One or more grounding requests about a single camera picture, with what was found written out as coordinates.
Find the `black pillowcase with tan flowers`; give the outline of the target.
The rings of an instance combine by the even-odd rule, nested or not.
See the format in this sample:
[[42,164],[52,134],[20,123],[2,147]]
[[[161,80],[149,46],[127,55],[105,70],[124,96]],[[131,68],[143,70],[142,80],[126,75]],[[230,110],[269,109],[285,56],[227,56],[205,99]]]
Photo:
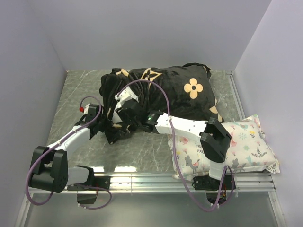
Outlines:
[[217,100],[210,84],[211,72],[204,64],[188,63],[168,68],[138,68],[127,71],[113,68],[101,77],[99,93],[103,98],[105,136],[109,144],[129,137],[137,127],[125,123],[113,124],[117,109],[115,95],[128,83],[138,96],[140,106],[146,111],[167,112],[168,101],[171,115],[179,118],[206,121],[224,119],[217,111]]

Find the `white floral printed pillow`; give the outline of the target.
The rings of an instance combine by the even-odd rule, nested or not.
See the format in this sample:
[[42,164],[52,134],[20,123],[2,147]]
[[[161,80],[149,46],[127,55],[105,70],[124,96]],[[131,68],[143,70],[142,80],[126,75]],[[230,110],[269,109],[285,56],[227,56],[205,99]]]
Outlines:
[[[232,137],[225,164],[234,173],[263,170],[280,173],[279,161],[265,140],[257,114],[237,122],[223,122],[223,126]],[[183,177],[192,180],[195,176],[208,175],[210,161],[204,155],[201,143],[181,136],[176,136],[175,140]]]

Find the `aluminium mounting rail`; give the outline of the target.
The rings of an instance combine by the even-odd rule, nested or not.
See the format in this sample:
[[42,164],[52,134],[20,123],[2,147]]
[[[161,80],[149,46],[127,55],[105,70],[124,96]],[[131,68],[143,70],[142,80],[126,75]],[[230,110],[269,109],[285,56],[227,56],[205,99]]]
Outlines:
[[[164,173],[113,173],[109,190],[112,193],[179,193],[186,192],[181,180]],[[235,173],[238,192],[274,192],[276,190],[270,173]]]

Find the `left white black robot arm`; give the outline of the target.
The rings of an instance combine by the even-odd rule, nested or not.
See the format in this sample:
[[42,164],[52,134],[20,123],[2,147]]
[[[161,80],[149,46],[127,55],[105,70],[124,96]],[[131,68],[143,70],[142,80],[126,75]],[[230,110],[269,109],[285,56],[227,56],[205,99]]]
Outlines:
[[60,193],[72,184],[79,184],[84,190],[95,186],[91,167],[68,167],[71,154],[99,132],[102,107],[88,104],[80,109],[84,115],[67,135],[47,147],[35,148],[27,176],[29,187]]

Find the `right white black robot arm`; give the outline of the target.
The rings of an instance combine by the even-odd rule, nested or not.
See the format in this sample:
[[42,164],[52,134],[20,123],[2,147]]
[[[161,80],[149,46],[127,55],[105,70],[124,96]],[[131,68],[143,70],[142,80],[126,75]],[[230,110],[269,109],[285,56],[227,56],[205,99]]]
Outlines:
[[199,142],[206,158],[210,160],[209,185],[219,189],[225,184],[222,174],[232,137],[217,119],[193,121],[169,116],[160,111],[148,112],[133,98],[127,101],[119,98],[116,113],[123,123],[132,123],[144,132],[175,134]]

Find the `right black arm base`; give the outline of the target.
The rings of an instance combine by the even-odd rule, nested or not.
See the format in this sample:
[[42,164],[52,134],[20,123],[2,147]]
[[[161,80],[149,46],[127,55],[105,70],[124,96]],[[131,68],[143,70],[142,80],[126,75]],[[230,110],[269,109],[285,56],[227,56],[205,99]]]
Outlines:
[[[193,183],[192,183],[192,186],[196,191],[198,190],[211,191],[206,193],[206,198],[211,204],[214,204],[216,201],[217,194],[213,192],[218,191],[219,185],[220,185],[220,180],[213,179],[208,175],[196,176],[193,178]],[[226,175],[224,177],[223,184],[221,186],[221,192],[220,192],[218,204],[222,205],[228,200],[227,190],[232,191],[235,189],[236,189],[236,185],[235,183],[232,183],[232,176]]]

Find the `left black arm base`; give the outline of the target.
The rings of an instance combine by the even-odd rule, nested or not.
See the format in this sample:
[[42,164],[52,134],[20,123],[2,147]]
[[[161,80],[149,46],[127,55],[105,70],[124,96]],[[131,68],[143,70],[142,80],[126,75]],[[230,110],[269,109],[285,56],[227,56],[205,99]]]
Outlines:
[[99,192],[106,192],[109,195],[109,200],[101,206],[105,207],[112,199],[112,194],[109,191],[110,183],[110,176],[93,176],[91,180],[85,183],[68,185],[67,191],[77,192],[77,203],[83,208],[88,205],[93,205],[97,201]]

